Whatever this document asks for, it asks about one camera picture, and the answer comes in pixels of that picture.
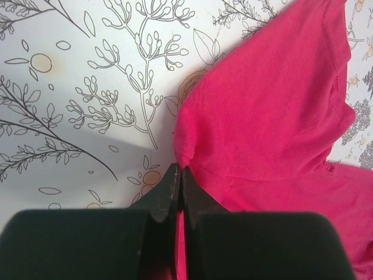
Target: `berry branch drawing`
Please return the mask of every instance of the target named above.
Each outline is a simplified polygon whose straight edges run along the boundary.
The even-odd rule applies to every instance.
[[[76,112],[79,114],[79,117],[69,119],[69,122],[74,124],[74,128],[80,129],[88,118],[94,121],[88,123],[88,127],[91,129],[99,128],[100,130],[98,132],[101,134],[105,134],[111,125],[119,125],[120,127],[135,127],[138,131],[146,133],[145,130],[137,125],[135,113],[129,108],[128,105],[124,106],[123,113],[119,111],[119,108],[117,107],[119,93],[117,90],[113,92],[109,90],[102,90],[99,94],[97,79],[95,76],[92,76],[91,78],[85,77],[84,83],[88,88],[89,93],[83,92],[83,90],[79,87],[75,88],[76,93],[83,96],[83,101],[85,103],[88,103],[93,99],[98,100],[102,108],[101,110],[98,110],[92,106],[89,106],[88,114],[85,113],[84,110],[78,104],[76,104],[76,102],[74,102],[74,100],[70,100],[70,105],[67,106],[67,109],[71,112]],[[149,101],[147,100],[147,104],[153,107],[153,113],[150,116],[151,120],[154,117],[156,108],[161,104],[162,101],[162,99],[158,98],[157,96],[154,98],[154,100],[152,100],[152,95],[153,92],[149,92],[150,98]]]
[[[0,8],[2,8],[8,14],[13,14],[16,16],[15,19],[11,19],[6,15],[0,13],[0,40],[5,39],[5,32],[13,34],[15,30],[13,25],[15,23],[33,18],[38,15],[42,15],[43,13],[53,11],[63,16],[66,20],[68,20],[72,25],[79,29],[88,38],[90,37],[90,35],[93,37],[96,36],[94,23],[92,21],[92,17],[88,12],[85,11],[83,19],[90,35],[73,21],[73,19],[65,10],[61,0],[55,1],[55,4],[51,3],[50,0],[43,0],[43,2],[44,6],[46,7],[45,9],[39,8],[33,2],[33,0],[0,0]]]
[[[213,24],[223,25],[229,29],[231,27],[231,22],[236,19],[240,20],[244,27],[242,30],[243,40],[254,35],[279,14],[278,11],[274,11],[269,0],[259,0],[262,4],[262,12],[267,13],[269,16],[268,20],[262,19],[262,16],[255,10],[255,7],[249,3],[249,0],[233,0],[232,4],[225,0],[221,1],[224,3],[224,10],[219,9],[219,15],[217,17],[212,17]]]
[[[104,162],[88,151],[62,139],[54,132],[64,115],[56,113],[52,103],[49,103],[45,113],[40,117],[36,106],[40,96],[40,90],[31,92],[27,84],[21,89],[16,83],[11,83],[10,80],[5,81],[4,76],[0,77],[0,106],[7,107],[10,113],[20,118],[19,121],[0,119],[0,137],[35,133],[36,137],[44,138],[43,145],[38,148],[23,145],[18,146],[15,155],[0,153],[3,160],[0,164],[0,181],[3,182],[7,178],[10,169],[15,169],[21,174],[22,171],[27,170],[29,163],[33,160],[38,159],[44,162],[48,157],[52,157],[55,158],[56,163],[61,161],[67,165],[70,159],[77,158],[81,154],[90,156],[101,163],[118,180]]]
[[[103,96],[102,92],[101,96],[99,96],[97,93],[94,93],[94,90],[90,90],[89,95],[92,95],[92,98],[98,99],[100,104],[104,107],[101,108],[101,110],[91,107],[91,115],[85,114],[81,108],[75,107],[75,111],[82,116],[80,119],[82,123],[84,123],[84,118],[86,117],[90,117],[96,121],[96,124],[89,125],[90,128],[103,127],[99,131],[100,133],[105,133],[111,124],[120,125],[122,127],[134,127],[139,132],[148,134],[154,148],[158,149],[150,125],[155,116],[156,109],[163,101],[163,96],[157,96],[154,94],[154,89],[152,88],[154,71],[150,69],[151,62],[158,58],[163,58],[166,68],[169,71],[174,71],[176,68],[181,68],[183,64],[174,61],[173,57],[178,55],[188,55],[189,52],[185,48],[181,48],[177,43],[181,39],[180,35],[173,35],[163,49],[161,49],[163,42],[160,39],[159,33],[154,31],[153,34],[145,34],[144,29],[151,20],[159,22],[178,22],[182,26],[189,28],[189,24],[187,24],[186,21],[193,17],[195,12],[190,11],[189,8],[184,8],[180,11],[181,6],[184,4],[184,0],[172,0],[171,6],[166,5],[166,0],[160,0],[158,4],[156,4],[155,0],[151,0],[150,4],[147,4],[145,0],[142,0],[141,3],[138,2],[136,4],[135,8],[136,11],[143,16],[143,19],[138,30],[134,31],[134,29],[129,25],[133,16],[132,7],[129,2],[124,3],[122,0],[104,0],[104,3],[116,17],[115,23],[105,17],[102,18],[104,25],[118,30],[124,29],[128,32],[135,43],[135,47],[141,60],[144,62],[144,68],[142,71],[137,71],[136,78],[133,74],[134,69],[132,65],[128,64],[125,67],[122,66],[122,58],[118,47],[116,45],[110,45],[107,40],[103,40],[103,49],[96,47],[96,54],[101,59],[101,62],[88,61],[87,63],[93,69],[116,67],[126,76],[131,88],[139,96],[144,124],[142,126],[138,124],[138,118],[136,118],[135,112],[128,106],[125,106],[124,113],[119,113],[119,109],[115,106],[118,92],[108,93],[110,96],[113,95],[109,98],[107,95]],[[90,82],[85,79],[85,82],[86,85],[92,85],[91,89],[97,87],[92,79]],[[88,96],[85,96],[84,98],[83,100],[85,102],[91,101]],[[111,107],[115,114],[110,113],[107,107]]]

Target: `pink t-shirt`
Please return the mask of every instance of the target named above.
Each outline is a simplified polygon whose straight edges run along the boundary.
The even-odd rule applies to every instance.
[[[373,279],[373,172],[326,162],[355,119],[345,1],[298,0],[214,67],[181,107],[174,149],[229,211],[325,215],[357,278]]]

